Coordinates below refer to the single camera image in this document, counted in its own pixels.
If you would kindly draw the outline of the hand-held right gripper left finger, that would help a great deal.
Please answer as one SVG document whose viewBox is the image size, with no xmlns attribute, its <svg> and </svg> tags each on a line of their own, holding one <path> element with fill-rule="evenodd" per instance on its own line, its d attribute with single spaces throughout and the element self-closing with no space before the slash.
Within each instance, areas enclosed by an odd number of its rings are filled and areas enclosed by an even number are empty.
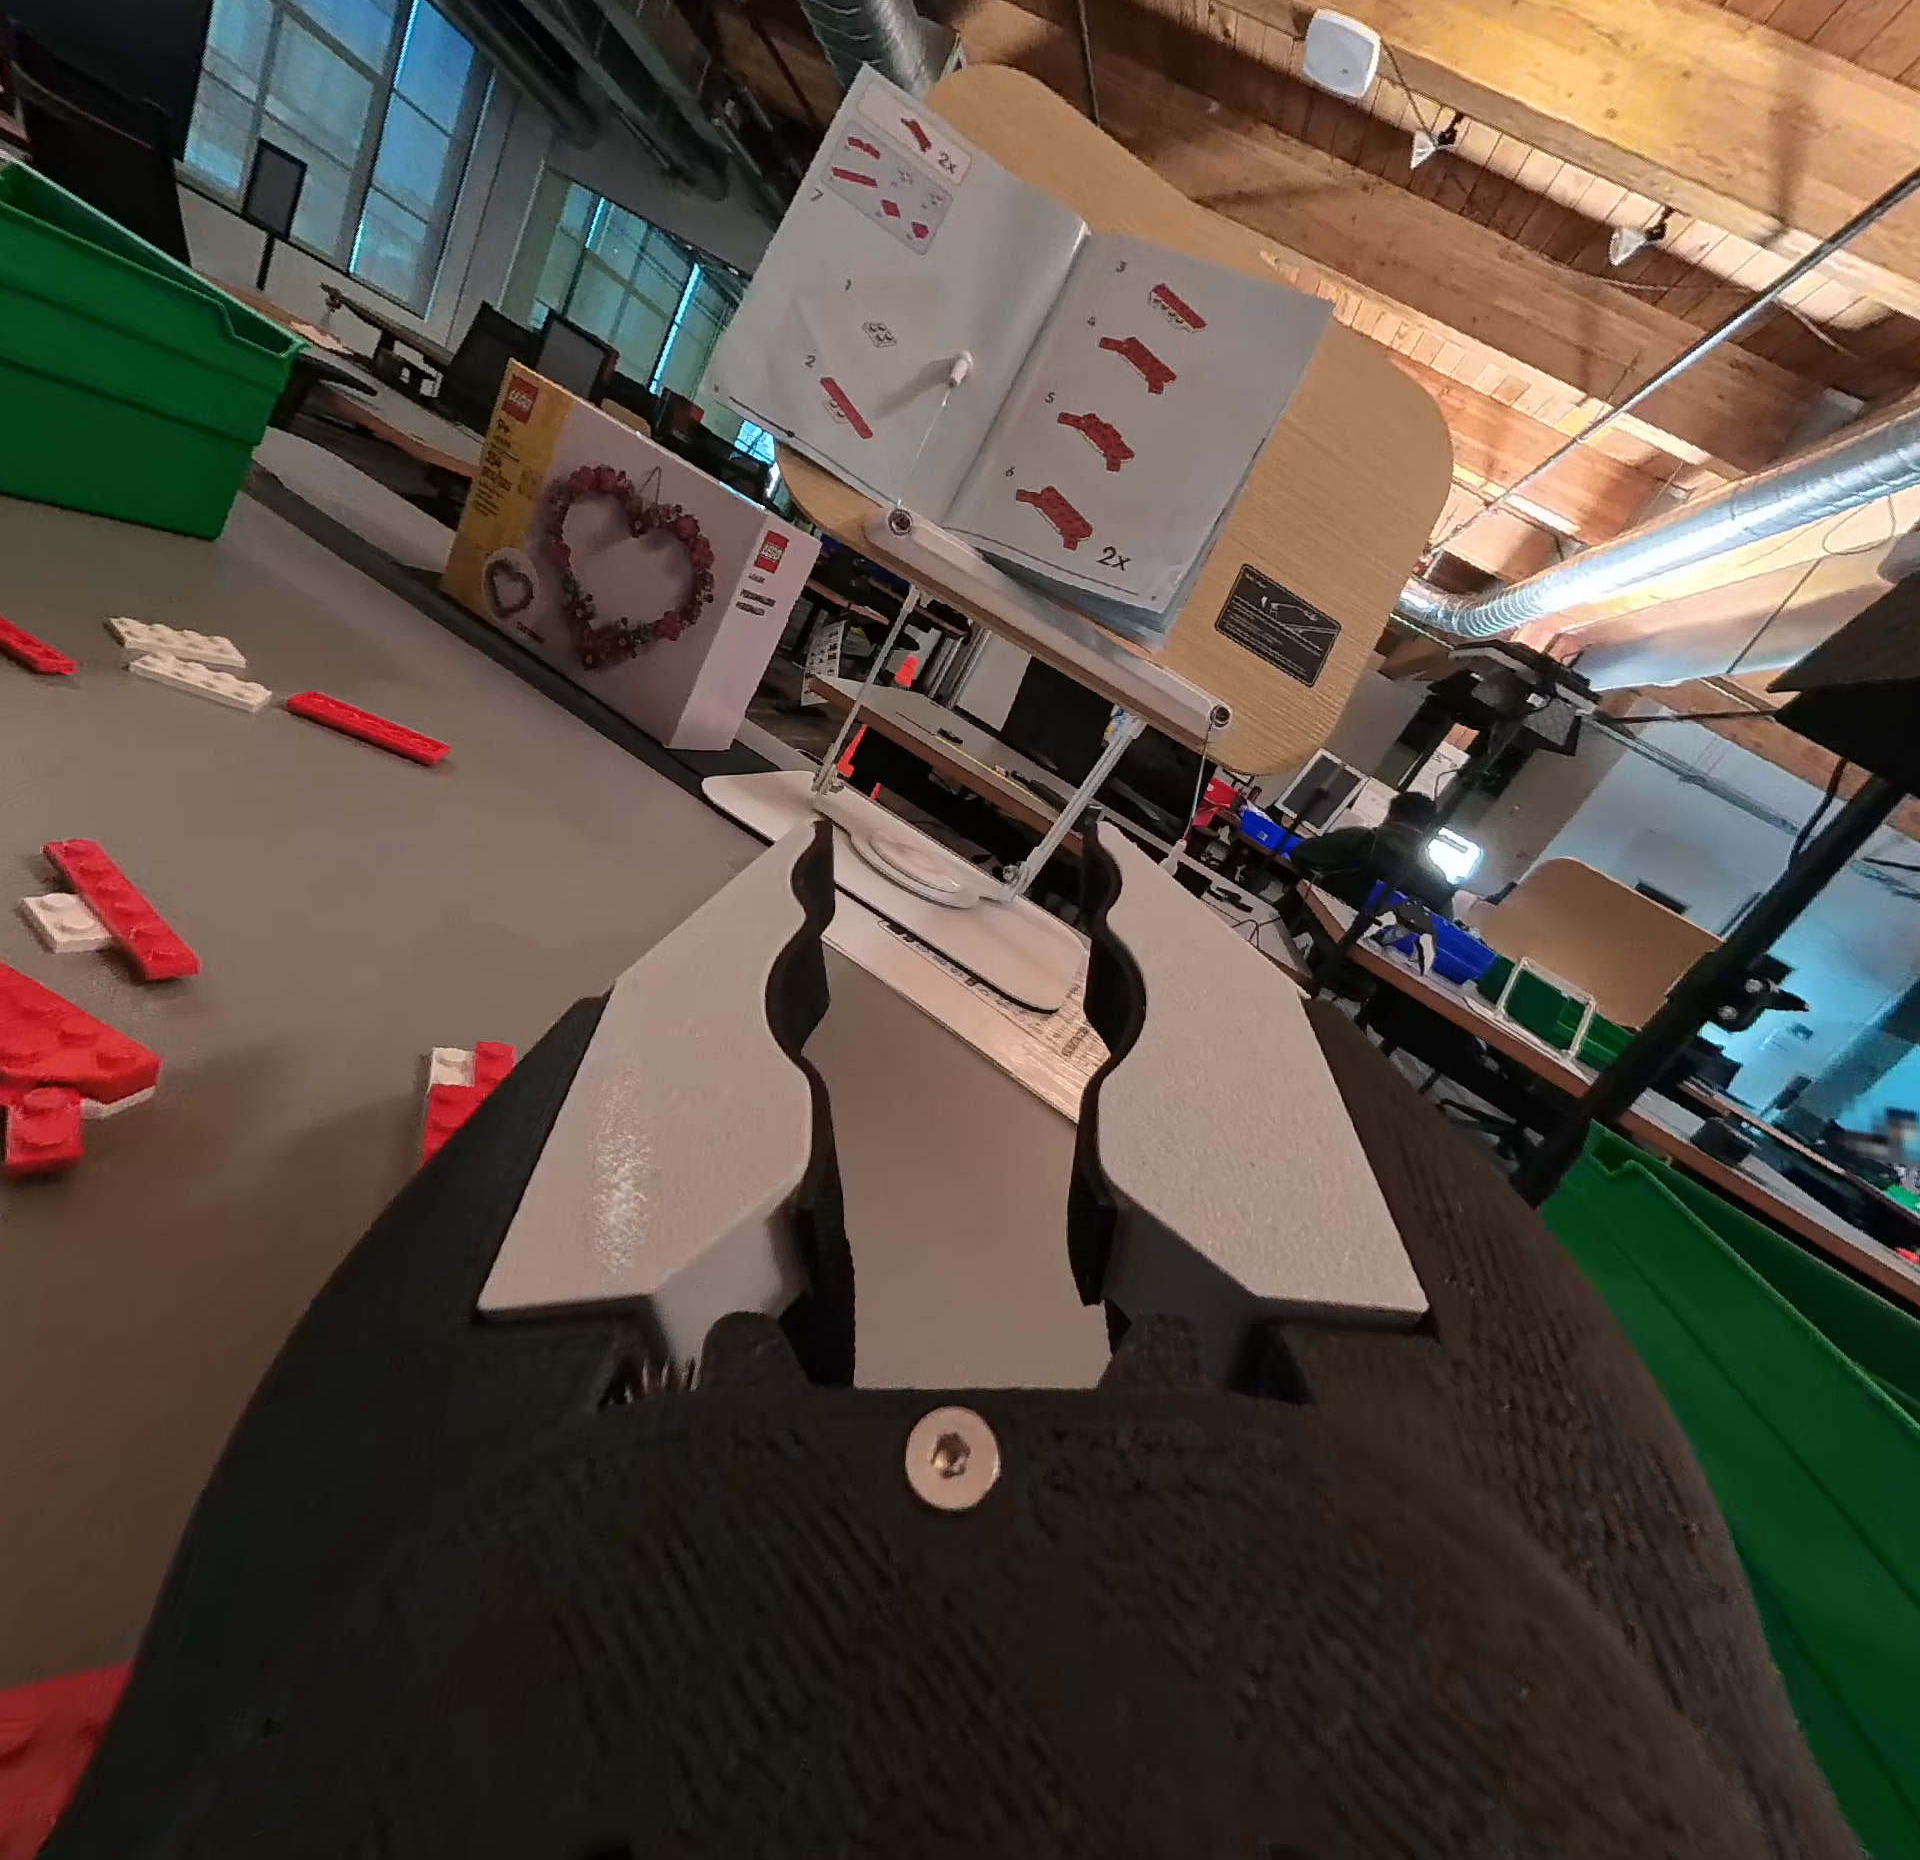
<svg viewBox="0 0 1920 1860">
<path fill-rule="evenodd" d="M 614 1312 L 695 1363 L 723 1316 L 785 1325 L 803 1367 L 856 1361 L 827 1086 L 833 831 L 806 821 L 633 961 L 477 1292 L 486 1319 Z"/>
</svg>

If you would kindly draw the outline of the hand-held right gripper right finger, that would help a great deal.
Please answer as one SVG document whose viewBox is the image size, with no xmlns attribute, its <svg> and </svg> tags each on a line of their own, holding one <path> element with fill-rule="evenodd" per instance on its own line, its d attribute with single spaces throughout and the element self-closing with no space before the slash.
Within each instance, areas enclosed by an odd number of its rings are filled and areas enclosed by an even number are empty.
<svg viewBox="0 0 1920 1860">
<path fill-rule="evenodd" d="M 1085 828 L 1087 1079 L 1068 1271 L 1115 1326 L 1182 1321 L 1202 1367 L 1263 1326 L 1410 1328 L 1419 1275 L 1281 966 L 1129 836 Z"/>
</svg>

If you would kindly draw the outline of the long red lego frame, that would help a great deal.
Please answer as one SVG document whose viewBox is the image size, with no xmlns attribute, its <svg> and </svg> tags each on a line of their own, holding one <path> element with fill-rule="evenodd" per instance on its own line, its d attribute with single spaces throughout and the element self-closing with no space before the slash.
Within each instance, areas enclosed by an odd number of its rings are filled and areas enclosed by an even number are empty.
<svg viewBox="0 0 1920 1860">
<path fill-rule="evenodd" d="M 515 1065 L 515 1048 L 485 1040 L 470 1048 L 436 1047 L 426 1052 L 419 1115 L 419 1168 L 445 1147 Z"/>
</svg>

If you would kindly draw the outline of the red and white lego strip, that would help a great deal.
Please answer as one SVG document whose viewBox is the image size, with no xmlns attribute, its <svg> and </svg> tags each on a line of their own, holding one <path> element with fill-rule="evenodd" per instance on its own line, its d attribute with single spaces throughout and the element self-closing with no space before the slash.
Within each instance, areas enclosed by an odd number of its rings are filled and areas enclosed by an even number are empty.
<svg viewBox="0 0 1920 1860">
<path fill-rule="evenodd" d="M 198 956 L 97 841 L 48 841 L 41 859 L 58 886 L 22 896 L 14 914 L 45 950 L 114 950 L 142 981 L 186 981 L 201 971 Z"/>
</svg>

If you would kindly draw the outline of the wide red lego plate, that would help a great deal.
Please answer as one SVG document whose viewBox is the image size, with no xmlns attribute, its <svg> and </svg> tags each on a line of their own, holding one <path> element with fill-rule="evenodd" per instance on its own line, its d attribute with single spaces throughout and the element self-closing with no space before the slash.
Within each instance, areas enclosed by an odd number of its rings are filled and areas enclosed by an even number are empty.
<svg viewBox="0 0 1920 1860">
<path fill-rule="evenodd" d="M 282 701 L 282 709 L 298 721 L 314 723 L 326 732 L 354 738 L 356 742 L 366 742 L 385 755 L 423 768 L 441 765 L 451 752 L 449 742 L 402 723 L 387 721 L 352 701 L 340 701 L 318 689 L 289 694 Z"/>
</svg>

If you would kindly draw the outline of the yellow and white lego box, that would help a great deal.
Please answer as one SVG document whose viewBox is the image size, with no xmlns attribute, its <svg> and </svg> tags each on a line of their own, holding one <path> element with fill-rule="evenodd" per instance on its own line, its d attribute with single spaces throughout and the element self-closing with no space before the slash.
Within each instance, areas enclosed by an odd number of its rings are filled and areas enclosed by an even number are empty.
<svg viewBox="0 0 1920 1860">
<path fill-rule="evenodd" d="M 820 542 L 512 361 L 441 591 L 656 742 L 725 749 Z"/>
</svg>

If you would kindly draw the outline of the red lego wedge assembly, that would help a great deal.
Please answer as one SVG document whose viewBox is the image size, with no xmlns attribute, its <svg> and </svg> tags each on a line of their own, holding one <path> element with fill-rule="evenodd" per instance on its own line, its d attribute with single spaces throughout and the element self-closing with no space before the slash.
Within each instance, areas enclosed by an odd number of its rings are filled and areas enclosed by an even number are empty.
<svg viewBox="0 0 1920 1860">
<path fill-rule="evenodd" d="M 2 966 L 5 1175 L 43 1176 L 83 1156 L 85 1107 L 148 1097 L 162 1060 L 60 992 Z"/>
</svg>

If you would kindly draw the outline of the white lego plate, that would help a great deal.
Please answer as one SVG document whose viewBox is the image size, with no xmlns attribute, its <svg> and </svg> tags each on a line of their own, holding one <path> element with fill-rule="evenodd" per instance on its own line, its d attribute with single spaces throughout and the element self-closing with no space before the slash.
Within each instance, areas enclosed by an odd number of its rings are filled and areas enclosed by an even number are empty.
<svg viewBox="0 0 1920 1860">
<path fill-rule="evenodd" d="M 107 617 L 103 626 L 131 658 L 159 657 L 188 662 L 217 673 L 248 673 L 248 657 L 222 634 L 208 634 L 133 617 Z"/>
<path fill-rule="evenodd" d="M 135 679 L 218 704 L 248 716 L 273 705 L 273 692 L 267 686 L 201 662 L 177 658 L 162 652 L 142 652 L 126 664 L 126 671 Z"/>
</svg>

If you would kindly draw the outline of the lego instruction booklet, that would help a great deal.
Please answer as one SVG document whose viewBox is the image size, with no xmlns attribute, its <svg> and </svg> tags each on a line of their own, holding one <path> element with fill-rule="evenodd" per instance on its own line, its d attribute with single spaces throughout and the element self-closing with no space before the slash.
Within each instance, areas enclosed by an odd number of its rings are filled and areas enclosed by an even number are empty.
<svg viewBox="0 0 1920 1860">
<path fill-rule="evenodd" d="M 707 386 L 871 501 L 1156 646 L 1329 322 L 1279 280 L 1092 232 L 867 67 Z"/>
</svg>

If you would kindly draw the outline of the red lego piece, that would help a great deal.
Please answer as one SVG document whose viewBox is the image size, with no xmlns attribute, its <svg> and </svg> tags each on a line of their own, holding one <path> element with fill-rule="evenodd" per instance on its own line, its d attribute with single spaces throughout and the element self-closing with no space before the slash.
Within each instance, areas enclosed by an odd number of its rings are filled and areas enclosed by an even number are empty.
<svg viewBox="0 0 1920 1860">
<path fill-rule="evenodd" d="M 72 1798 L 131 1664 L 2 1690 L 2 1855 L 32 1858 Z"/>
</svg>

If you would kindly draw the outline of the green storage bin stack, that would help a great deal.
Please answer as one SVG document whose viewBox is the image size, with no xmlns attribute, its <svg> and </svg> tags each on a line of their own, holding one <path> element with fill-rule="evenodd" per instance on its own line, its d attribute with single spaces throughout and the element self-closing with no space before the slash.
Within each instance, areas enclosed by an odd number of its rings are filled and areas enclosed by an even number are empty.
<svg viewBox="0 0 1920 1860">
<path fill-rule="evenodd" d="M 1605 1128 L 1542 1218 L 1691 1442 L 1857 1844 L 1913 1858 L 1915 1319 Z"/>
<path fill-rule="evenodd" d="M 5 163 L 7 498 L 218 539 L 302 352 L 29 163 Z"/>
</svg>

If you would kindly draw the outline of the black ceiling rod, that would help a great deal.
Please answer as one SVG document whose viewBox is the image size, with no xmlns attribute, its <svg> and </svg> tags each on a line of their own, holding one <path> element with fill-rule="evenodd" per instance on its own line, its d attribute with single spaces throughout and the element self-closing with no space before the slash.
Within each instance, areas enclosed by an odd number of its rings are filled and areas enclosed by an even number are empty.
<svg viewBox="0 0 1920 1860">
<path fill-rule="evenodd" d="M 1469 529 L 1474 529 L 1492 513 L 1515 513 L 1516 500 L 1526 494 L 1527 486 L 1536 485 L 1543 476 L 1555 470 L 1568 455 L 1573 455 L 1573 450 L 1594 445 L 1598 438 L 1614 432 L 1652 396 L 1666 392 L 1697 364 L 1704 362 L 1718 347 L 1732 342 L 1737 337 L 1748 331 L 1754 322 L 1763 319 L 1763 313 L 1774 311 L 1785 300 L 1791 288 L 1811 279 L 1811 274 L 1816 274 L 1825 262 L 1839 258 L 1868 228 L 1874 228 L 1894 211 L 1907 205 L 1907 202 L 1911 202 L 1915 192 L 1918 167 L 1908 167 L 1899 181 L 1874 197 L 1854 216 L 1837 225 L 1836 232 L 1823 237 L 1811 250 L 1803 253 L 1793 262 L 1788 262 L 1774 282 L 1754 291 L 1740 303 L 1737 311 L 1729 311 L 1703 337 L 1697 337 L 1688 347 L 1683 347 L 1680 354 L 1676 354 L 1671 361 L 1650 374 L 1644 383 L 1634 385 L 1630 393 L 1614 397 L 1596 414 L 1596 418 L 1581 425 L 1581 429 L 1573 434 L 1566 445 L 1557 447 L 1534 467 L 1526 469 L 1516 480 L 1484 498 L 1478 505 L 1474 513 L 1466 515 L 1457 526 L 1452 526 L 1429 546 L 1429 550 L 1421 556 L 1419 570 L 1427 573 L 1431 562 L 1437 559 L 1439 552 L 1450 550 L 1452 543 L 1463 538 Z"/>
</svg>

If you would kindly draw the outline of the white ceiling access point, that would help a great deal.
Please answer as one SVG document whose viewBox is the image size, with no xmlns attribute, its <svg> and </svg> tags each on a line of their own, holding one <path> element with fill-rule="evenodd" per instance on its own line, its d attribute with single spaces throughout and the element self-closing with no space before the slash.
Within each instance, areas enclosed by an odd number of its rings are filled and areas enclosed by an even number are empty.
<svg viewBox="0 0 1920 1860">
<path fill-rule="evenodd" d="M 1379 32 L 1351 15 L 1315 8 L 1301 48 L 1301 77 L 1327 95 L 1363 102 L 1378 83 Z"/>
</svg>

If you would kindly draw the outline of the black overhead frame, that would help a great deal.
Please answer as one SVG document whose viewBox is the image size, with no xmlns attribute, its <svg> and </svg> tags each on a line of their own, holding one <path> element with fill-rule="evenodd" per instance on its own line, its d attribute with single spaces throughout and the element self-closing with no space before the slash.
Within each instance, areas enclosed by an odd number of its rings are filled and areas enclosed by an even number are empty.
<svg viewBox="0 0 1920 1860">
<path fill-rule="evenodd" d="M 1779 937 L 1918 794 L 1918 592 L 1907 577 L 1774 682 L 1788 734 L 1819 746 L 1863 783 L 1845 807 L 1795 847 L 1781 876 L 1715 950 L 1671 981 L 1660 1007 L 1596 1074 L 1574 1110 L 1516 1165 L 1515 1191 L 1542 1205 L 1577 1163 L 1592 1128 L 1617 1128 L 1701 1025 L 1738 1003 Z"/>
</svg>

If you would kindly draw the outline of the silver air duct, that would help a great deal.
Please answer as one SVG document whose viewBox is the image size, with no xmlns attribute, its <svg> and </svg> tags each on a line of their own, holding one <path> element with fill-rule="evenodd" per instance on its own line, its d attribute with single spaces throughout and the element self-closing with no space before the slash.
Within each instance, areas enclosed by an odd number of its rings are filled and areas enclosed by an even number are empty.
<svg viewBox="0 0 1920 1860">
<path fill-rule="evenodd" d="M 1896 501 L 1918 480 L 1918 400 L 1813 442 L 1641 529 L 1522 582 L 1474 594 L 1410 582 L 1394 617 L 1450 642 L 1491 642 L 1543 617 L 1584 612 L 1845 513 Z"/>
<path fill-rule="evenodd" d="M 915 0 L 795 3 L 843 90 L 865 69 L 911 95 L 925 95 L 942 77 L 947 32 L 919 14 Z"/>
</svg>

